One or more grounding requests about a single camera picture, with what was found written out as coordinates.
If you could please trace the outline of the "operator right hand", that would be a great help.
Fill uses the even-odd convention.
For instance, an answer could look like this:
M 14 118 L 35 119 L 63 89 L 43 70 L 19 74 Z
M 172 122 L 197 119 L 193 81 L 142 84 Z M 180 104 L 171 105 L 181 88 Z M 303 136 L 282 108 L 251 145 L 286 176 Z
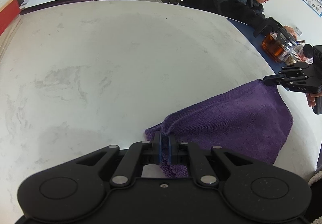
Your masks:
M 307 103 L 309 107 L 314 107 L 316 105 L 315 99 L 318 98 L 318 94 L 309 94 L 306 93 Z

